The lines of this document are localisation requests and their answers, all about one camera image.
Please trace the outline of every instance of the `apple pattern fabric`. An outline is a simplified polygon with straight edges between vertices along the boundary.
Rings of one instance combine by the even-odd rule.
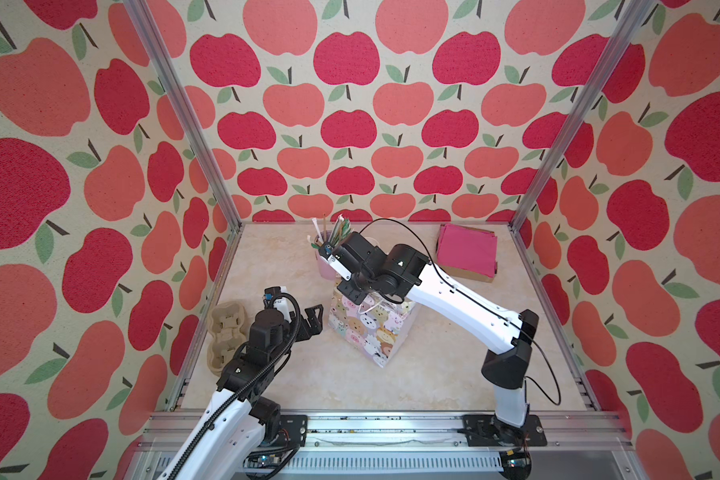
[[[574,140],[528,215],[530,258],[649,477],[720,478],[720,2],[657,3],[602,93],[595,148]]]
[[[183,138],[121,2],[0,2],[0,480],[120,479],[165,407],[230,235]]]
[[[170,2],[186,20],[174,68],[220,165],[236,164],[245,222],[506,220],[619,16],[601,0]],[[647,68],[628,52],[612,104]],[[585,124],[569,165],[593,148]]]

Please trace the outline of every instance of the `gift bag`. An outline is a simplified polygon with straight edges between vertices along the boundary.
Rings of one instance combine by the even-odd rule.
[[[398,305],[378,293],[369,293],[358,306],[334,289],[328,323],[350,345],[384,368],[400,350],[418,310],[416,302],[406,300]]]

